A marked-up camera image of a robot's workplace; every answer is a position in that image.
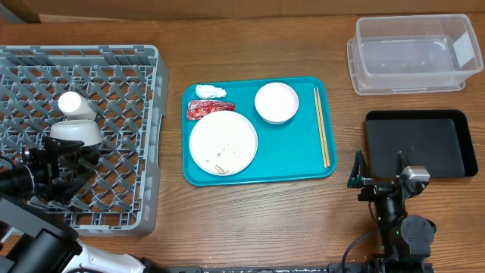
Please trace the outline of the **grey bowl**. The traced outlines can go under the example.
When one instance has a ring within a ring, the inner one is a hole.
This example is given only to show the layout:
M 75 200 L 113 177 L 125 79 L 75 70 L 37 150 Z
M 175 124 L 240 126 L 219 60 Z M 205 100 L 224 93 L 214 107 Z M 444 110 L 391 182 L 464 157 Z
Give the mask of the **grey bowl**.
M 98 145 L 103 141 L 97 123 L 91 120 L 60 121 L 51 126 L 49 136 L 60 140 L 82 141 L 84 146 Z

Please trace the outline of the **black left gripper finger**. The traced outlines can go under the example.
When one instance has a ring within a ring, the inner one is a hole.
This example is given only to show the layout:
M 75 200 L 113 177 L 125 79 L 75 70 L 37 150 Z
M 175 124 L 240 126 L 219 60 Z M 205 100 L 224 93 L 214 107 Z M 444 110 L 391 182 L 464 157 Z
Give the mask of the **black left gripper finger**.
M 74 195 L 95 174 L 95 160 L 79 158 L 75 161 L 62 158 L 59 163 L 59 176 L 52 182 L 53 200 L 68 204 Z
M 43 149 L 47 152 L 48 157 L 56 159 L 62 157 L 63 155 L 79 152 L 84 146 L 83 141 L 61 140 L 50 136 L 44 136 L 42 141 Z

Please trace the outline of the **grey plastic dish rack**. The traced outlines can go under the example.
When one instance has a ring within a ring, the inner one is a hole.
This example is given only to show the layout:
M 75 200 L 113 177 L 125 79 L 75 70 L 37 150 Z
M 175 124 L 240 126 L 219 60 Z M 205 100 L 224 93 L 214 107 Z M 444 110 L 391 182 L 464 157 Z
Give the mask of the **grey plastic dish rack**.
M 158 143 L 169 71 L 153 45 L 4 45 L 1 48 L 1 156 L 21 163 L 65 120 L 65 92 L 89 100 L 103 141 L 87 148 L 95 174 L 68 204 L 26 202 L 84 236 L 144 237 L 156 225 Z

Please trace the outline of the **white cup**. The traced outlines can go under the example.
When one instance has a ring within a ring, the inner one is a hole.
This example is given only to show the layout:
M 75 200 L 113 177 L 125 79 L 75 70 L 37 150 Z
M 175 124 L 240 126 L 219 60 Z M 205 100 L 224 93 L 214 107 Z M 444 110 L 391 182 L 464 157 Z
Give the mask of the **white cup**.
M 96 113 L 89 106 L 89 100 L 76 92 L 65 92 L 58 100 L 58 107 L 61 112 L 71 120 L 94 121 Z

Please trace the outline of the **white pink bowl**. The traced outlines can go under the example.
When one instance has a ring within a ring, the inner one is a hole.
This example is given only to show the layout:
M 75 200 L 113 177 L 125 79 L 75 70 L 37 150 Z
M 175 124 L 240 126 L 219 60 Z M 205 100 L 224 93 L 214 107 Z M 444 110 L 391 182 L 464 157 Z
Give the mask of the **white pink bowl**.
M 255 109 L 266 122 L 283 124 L 298 111 L 299 97 L 289 85 L 280 82 L 263 85 L 255 95 Z

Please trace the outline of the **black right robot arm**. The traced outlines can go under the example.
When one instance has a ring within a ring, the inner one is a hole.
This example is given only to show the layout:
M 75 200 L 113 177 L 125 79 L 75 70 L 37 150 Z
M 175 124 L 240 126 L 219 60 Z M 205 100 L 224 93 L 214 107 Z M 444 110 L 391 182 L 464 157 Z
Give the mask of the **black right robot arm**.
M 424 166 L 412 165 L 401 152 L 396 154 L 396 176 L 390 182 L 371 177 L 361 151 L 355 154 L 348 188 L 359 189 L 358 200 L 366 202 L 377 229 L 356 239 L 340 262 L 343 272 L 432 272 L 424 260 L 431 254 L 436 225 L 419 215 L 408 214 L 405 201 L 421 194 L 430 183 Z M 363 240 L 380 235 L 383 253 L 357 264 L 346 261 L 350 251 Z

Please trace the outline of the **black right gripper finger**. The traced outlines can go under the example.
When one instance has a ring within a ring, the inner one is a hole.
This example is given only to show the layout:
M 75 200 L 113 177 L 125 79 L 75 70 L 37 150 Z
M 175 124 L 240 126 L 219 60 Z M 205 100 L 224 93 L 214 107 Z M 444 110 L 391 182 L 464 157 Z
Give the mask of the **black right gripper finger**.
M 396 175 L 400 176 L 405 168 L 411 166 L 410 161 L 402 154 L 401 151 L 396 153 Z
M 365 157 L 361 150 L 355 154 L 355 161 L 352 167 L 349 181 L 365 181 L 370 179 L 370 171 L 368 170 Z

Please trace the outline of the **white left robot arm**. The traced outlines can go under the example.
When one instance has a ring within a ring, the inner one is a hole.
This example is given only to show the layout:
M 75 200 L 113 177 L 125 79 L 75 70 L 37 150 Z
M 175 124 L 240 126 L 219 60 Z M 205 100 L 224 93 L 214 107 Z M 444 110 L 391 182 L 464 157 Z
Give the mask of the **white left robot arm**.
M 85 143 L 46 136 L 40 149 L 24 147 L 21 163 L 3 156 L 11 167 L 1 172 L 1 239 L 13 230 L 22 233 L 11 250 L 1 257 L 3 272 L 115 272 L 143 273 L 149 269 L 141 259 L 108 253 L 87 246 L 68 224 L 26 204 L 32 196 L 66 201 L 80 188 L 75 178 L 57 183 L 60 162 L 73 160 L 72 169 L 87 167 L 91 161 Z

